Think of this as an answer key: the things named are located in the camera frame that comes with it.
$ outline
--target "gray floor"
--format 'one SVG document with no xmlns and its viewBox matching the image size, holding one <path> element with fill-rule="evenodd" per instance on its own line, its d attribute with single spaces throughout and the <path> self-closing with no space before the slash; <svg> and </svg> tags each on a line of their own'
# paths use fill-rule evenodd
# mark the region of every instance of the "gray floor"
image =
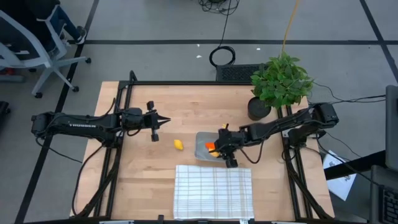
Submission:
<svg viewBox="0 0 398 224">
<path fill-rule="evenodd" d="M 367 1 L 386 40 L 398 40 L 398 2 Z M 84 25 L 93 0 L 64 0 L 63 8 L 75 24 Z M 241 1 L 228 21 L 225 39 L 283 39 L 294 1 Z M 99 0 L 89 40 L 173 40 L 219 39 L 225 17 L 203 12 L 192 0 Z M 295 40 L 377 40 L 359 1 L 303 0 L 289 33 Z M 80 92 L 69 92 L 63 112 L 92 114 L 101 82 L 127 80 L 134 70 L 140 80 L 214 80 L 215 69 L 208 61 L 217 45 L 85 45 L 82 55 L 93 63 L 77 66 L 73 84 Z M 236 64 L 265 62 L 279 54 L 281 45 L 230 45 Z M 398 60 L 398 46 L 388 46 Z M 69 57 L 76 47 L 69 51 Z M 396 79 L 379 45 L 288 45 L 286 51 L 300 58 L 300 64 L 319 84 L 329 86 L 337 97 L 350 99 L 380 95 Z M 218 52 L 216 63 L 226 63 L 229 53 Z M 30 133 L 30 117 L 53 111 L 62 82 L 52 77 L 41 100 L 30 95 L 39 72 L 26 76 L 22 84 L 0 83 L 0 100 L 11 104 L 12 113 L 0 134 L 0 219 L 12 223 L 21 205 L 40 147 Z M 322 87 L 313 89 L 312 102 L 333 101 Z M 340 123 L 329 132 L 361 156 L 384 149 L 385 104 L 338 104 Z M 325 136 L 321 143 L 335 153 L 354 159 L 341 143 Z M 55 136 L 52 147 L 82 159 L 86 139 Z M 32 198 L 25 222 L 67 218 L 80 165 L 49 153 Z M 345 211 L 345 220 L 357 220 Z"/>
</svg>

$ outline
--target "chair wheel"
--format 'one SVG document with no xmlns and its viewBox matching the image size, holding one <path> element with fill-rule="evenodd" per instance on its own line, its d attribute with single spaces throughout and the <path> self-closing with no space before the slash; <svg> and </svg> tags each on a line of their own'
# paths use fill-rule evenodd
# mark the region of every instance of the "chair wheel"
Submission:
<svg viewBox="0 0 398 224">
<path fill-rule="evenodd" d="M 43 93 L 36 93 L 35 97 L 40 99 L 41 97 L 43 97 Z"/>
</svg>

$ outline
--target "orange object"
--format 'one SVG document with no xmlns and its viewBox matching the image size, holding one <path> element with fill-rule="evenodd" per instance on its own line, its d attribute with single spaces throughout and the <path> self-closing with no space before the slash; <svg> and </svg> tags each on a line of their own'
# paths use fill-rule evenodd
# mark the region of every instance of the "orange object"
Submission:
<svg viewBox="0 0 398 224">
<path fill-rule="evenodd" d="M 216 149 L 216 146 L 214 145 L 213 142 L 206 142 L 205 146 L 206 146 L 206 148 L 211 149 L 211 150 Z"/>
<path fill-rule="evenodd" d="M 213 142 L 206 142 L 205 146 L 209 150 L 209 152 L 216 149 L 216 146 L 214 145 Z M 214 157 L 218 157 L 220 155 L 220 153 L 219 152 L 210 152 L 210 155 L 212 155 Z"/>
</svg>

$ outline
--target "white towel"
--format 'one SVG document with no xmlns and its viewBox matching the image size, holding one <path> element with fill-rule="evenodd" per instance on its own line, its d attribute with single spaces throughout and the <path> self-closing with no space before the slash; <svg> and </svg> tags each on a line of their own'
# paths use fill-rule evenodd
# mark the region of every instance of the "white towel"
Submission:
<svg viewBox="0 0 398 224">
<path fill-rule="evenodd" d="M 254 218 L 251 169 L 179 165 L 174 219 Z"/>
</svg>

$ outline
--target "toy lemon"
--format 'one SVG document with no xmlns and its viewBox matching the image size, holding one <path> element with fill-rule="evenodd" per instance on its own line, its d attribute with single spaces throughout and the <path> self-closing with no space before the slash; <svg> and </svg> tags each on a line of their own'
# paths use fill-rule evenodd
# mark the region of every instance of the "toy lemon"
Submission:
<svg viewBox="0 0 398 224">
<path fill-rule="evenodd" d="M 179 150 L 184 149 L 184 147 L 182 146 L 182 142 L 178 139 L 174 140 L 174 147 Z"/>
</svg>

